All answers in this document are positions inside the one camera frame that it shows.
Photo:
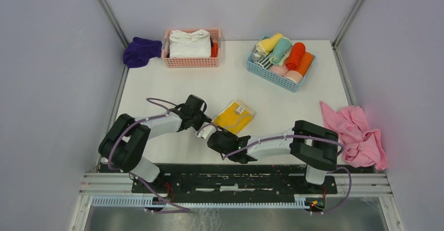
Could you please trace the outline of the yellow towel with grey pattern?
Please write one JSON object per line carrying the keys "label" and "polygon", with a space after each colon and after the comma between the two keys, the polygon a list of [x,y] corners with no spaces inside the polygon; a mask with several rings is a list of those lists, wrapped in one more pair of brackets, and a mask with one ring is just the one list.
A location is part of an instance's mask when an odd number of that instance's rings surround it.
{"label": "yellow towel with grey pattern", "polygon": [[233,134],[238,134],[251,123],[255,115],[256,112],[251,107],[235,99],[212,122]]}

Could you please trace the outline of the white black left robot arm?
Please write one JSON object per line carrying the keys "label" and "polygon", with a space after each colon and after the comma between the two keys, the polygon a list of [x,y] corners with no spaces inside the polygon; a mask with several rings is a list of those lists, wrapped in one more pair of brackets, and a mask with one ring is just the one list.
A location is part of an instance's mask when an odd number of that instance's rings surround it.
{"label": "white black left robot arm", "polygon": [[172,104],[172,108],[167,108],[168,102],[159,98],[147,101],[162,107],[164,113],[141,118],[119,115],[101,141],[98,153],[108,160],[109,169],[131,173],[143,179],[147,189],[157,193],[164,188],[165,179],[160,175],[160,168],[143,157],[148,140],[189,128],[199,131],[211,118],[205,114],[205,101],[195,95],[189,95],[184,103]]}

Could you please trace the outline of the purple cloth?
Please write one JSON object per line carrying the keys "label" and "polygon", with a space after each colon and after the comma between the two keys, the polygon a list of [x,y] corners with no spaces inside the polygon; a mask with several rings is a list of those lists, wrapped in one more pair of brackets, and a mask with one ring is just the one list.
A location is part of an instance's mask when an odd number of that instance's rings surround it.
{"label": "purple cloth", "polygon": [[123,64],[128,68],[141,68],[152,58],[161,57],[162,42],[134,37],[123,53]]}

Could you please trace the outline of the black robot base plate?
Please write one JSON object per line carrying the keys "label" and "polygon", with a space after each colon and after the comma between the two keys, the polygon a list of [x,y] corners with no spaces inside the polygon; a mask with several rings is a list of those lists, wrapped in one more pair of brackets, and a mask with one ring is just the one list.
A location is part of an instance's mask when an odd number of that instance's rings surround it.
{"label": "black robot base plate", "polygon": [[303,165],[164,164],[150,186],[174,203],[293,203],[297,195],[337,194],[335,178],[308,183]]}

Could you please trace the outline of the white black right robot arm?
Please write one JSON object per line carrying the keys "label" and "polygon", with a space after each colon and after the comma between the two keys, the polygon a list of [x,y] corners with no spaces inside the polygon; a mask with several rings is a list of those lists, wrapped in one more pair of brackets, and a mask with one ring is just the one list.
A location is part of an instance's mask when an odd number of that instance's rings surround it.
{"label": "white black right robot arm", "polygon": [[286,131],[267,136],[239,137],[214,123],[203,125],[196,134],[207,141],[207,146],[240,164],[260,159],[292,155],[306,164],[302,185],[306,192],[316,193],[324,185],[328,172],[337,168],[337,159],[345,147],[336,132],[313,123],[297,120]]}

